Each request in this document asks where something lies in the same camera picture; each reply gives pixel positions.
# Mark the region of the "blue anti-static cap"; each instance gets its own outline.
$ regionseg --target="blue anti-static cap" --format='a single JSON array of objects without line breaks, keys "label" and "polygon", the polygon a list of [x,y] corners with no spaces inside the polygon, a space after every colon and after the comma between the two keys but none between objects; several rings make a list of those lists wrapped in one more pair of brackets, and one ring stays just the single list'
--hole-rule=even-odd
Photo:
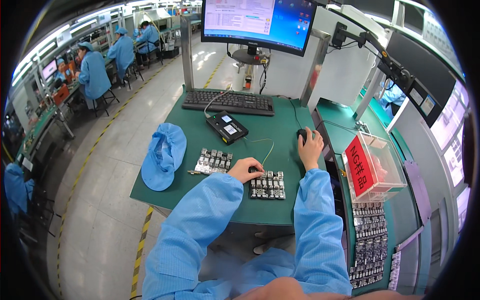
[{"label": "blue anti-static cap", "polygon": [[81,42],[81,43],[78,43],[78,45],[87,47],[90,51],[93,51],[93,46],[89,42]]},{"label": "blue anti-static cap", "polygon": [[125,28],[123,28],[123,27],[119,27],[119,28],[117,29],[117,31],[115,31],[115,33],[118,33],[118,34],[121,34],[121,35],[125,35],[125,34],[128,33],[128,30],[125,29]]},{"label": "blue anti-static cap", "polygon": [[160,124],[152,135],[142,163],[142,179],[145,185],[154,191],[163,191],[169,187],[186,148],[187,138],[179,126]]}]

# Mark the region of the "green cable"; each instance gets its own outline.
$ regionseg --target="green cable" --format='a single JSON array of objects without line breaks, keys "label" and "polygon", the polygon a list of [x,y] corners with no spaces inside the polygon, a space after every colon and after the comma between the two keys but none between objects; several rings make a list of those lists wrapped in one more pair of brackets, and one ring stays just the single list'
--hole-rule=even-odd
[{"label": "green cable", "polygon": [[266,141],[266,140],[270,140],[272,141],[272,148],[270,148],[270,151],[268,151],[267,155],[265,156],[263,162],[262,162],[262,167],[264,166],[264,163],[265,161],[267,160],[267,158],[270,156],[270,153],[272,153],[272,150],[273,150],[273,147],[275,146],[275,142],[274,140],[270,139],[270,138],[266,138],[266,139],[261,139],[261,140],[256,140],[256,141],[250,141],[249,139],[247,139],[246,137],[243,137],[245,140],[249,141],[249,142],[252,142],[252,143],[255,143],[255,142],[261,142],[261,141]]}]

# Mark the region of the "hand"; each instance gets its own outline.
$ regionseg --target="hand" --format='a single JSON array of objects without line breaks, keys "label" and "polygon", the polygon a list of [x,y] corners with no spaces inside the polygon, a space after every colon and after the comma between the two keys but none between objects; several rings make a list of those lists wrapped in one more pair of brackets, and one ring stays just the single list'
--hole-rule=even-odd
[{"label": "hand", "polygon": [[317,130],[314,130],[315,138],[312,138],[312,131],[305,127],[307,131],[307,142],[303,145],[303,137],[299,135],[299,156],[305,166],[305,171],[318,168],[318,158],[324,148],[324,139]]},{"label": "hand", "polygon": [[[249,173],[248,168],[256,167],[262,172]],[[249,180],[260,177],[264,173],[262,164],[253,157],[239,159],[237,163],[228,171],[231,177],[238,179],[241,183],[246,183]]]}]

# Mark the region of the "computer monitor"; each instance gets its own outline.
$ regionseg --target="computer monitor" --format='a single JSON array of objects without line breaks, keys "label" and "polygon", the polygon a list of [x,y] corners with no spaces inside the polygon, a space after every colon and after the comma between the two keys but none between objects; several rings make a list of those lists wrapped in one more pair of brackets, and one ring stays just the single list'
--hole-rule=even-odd
[{"label": "computer monitor", "polygon": [[305,54],[313,0],[203,0],[202,42],[242,44]]},{"label": "computer monitor", "polygon": [[55,71],[57,70],[57,60],[52,60],[45,68],[42,70],[43,78],[47,80]]}]

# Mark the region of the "red sign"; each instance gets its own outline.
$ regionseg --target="red sign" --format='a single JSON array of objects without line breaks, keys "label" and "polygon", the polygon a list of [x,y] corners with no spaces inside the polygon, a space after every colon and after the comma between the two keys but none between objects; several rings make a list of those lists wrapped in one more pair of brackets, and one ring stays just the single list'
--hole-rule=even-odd
[{"label": "red sign", "polygon": [[358,136],[348,145],[345,153],[347,154],[348,166],[350,167],[350,173],[353,179],[355,195],[358,197],[373,185],[370,164],[368,163]]}]

